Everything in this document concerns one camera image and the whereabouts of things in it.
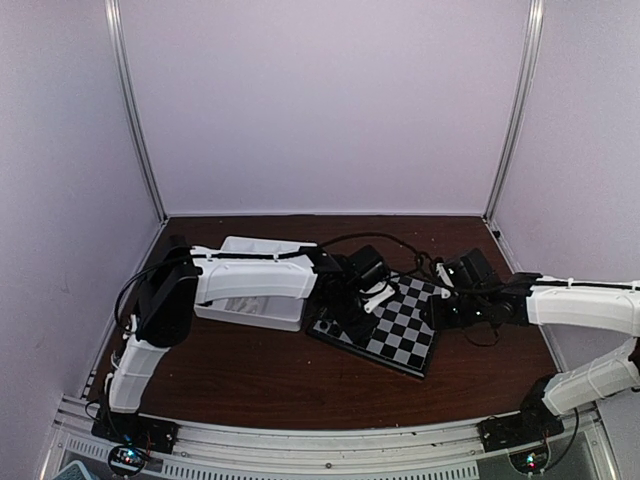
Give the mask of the black silver chessboard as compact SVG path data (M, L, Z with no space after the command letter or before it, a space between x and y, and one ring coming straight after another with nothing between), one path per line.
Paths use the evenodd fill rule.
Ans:
M423 380L428 372L438 335L420 318L429 296L438 289L415 277L400 276L390 284L396 294L373 311L377 324L365 343L353 343L346 334L339 337L320 328L320 318L306 333L311 338L370 362Z

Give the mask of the white compartment tray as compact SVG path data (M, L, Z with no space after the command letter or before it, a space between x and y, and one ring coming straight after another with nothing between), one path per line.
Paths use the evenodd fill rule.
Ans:
M298 332L318 275L300 251L309 242L228 236L221 247L193 246L202 270L194 302L197 317Z

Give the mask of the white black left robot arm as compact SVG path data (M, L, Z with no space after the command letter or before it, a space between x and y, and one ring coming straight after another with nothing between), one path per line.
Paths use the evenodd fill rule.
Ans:
M143 436L136 415L143 393L163 356L187 339L194 317L298 332L307 300L316 297L359 342L376 325L374 310L395 293L390 276L370 245L344 256L309 242L229 236L212 249L171 237L163 259L125 286L137 297L105 381L106 429L123 444Z

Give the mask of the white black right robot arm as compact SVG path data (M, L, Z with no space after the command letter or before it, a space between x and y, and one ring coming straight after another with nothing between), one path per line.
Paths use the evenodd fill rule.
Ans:
M436 331L486 322L503 325L567 325L618 332L618 348L565 373L537 380L513 419L519 440L535 440L559 416L597 399L639 387L639 284L561 279L517 272L500 279L474 248L448 260L431 259L424 272L439 288L423 318Z

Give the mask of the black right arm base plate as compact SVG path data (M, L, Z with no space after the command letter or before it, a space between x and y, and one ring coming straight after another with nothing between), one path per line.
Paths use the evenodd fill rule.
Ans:
M477 424L477 430L483 449L488 453L543 442L548 437L562 434L564 425L555 417L538 422L513 414L489 417Z

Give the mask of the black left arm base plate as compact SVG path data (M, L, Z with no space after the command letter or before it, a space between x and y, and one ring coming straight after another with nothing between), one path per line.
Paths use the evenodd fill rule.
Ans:
M93 423L91 434L118 444L151 452L172 454L179 425L172 421L138 415L112 415Z

